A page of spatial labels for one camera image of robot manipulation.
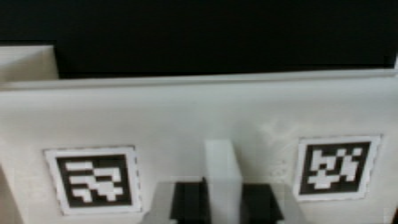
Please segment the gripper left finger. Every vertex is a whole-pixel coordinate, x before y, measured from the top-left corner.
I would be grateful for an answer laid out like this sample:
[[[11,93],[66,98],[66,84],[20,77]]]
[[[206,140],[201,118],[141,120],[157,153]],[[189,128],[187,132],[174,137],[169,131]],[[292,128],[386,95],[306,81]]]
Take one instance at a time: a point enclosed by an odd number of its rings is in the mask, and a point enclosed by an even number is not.
[[[141,224],[212,224],[206,179],[162,182]]]

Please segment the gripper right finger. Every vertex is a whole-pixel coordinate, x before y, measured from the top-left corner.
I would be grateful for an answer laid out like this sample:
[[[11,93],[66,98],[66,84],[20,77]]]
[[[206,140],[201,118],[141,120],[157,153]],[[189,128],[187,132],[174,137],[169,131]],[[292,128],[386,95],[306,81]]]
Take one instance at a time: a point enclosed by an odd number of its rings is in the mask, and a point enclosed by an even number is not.
[[[240,224],[306,224],[299,206],[277,197],[270,184],[244,185]]]

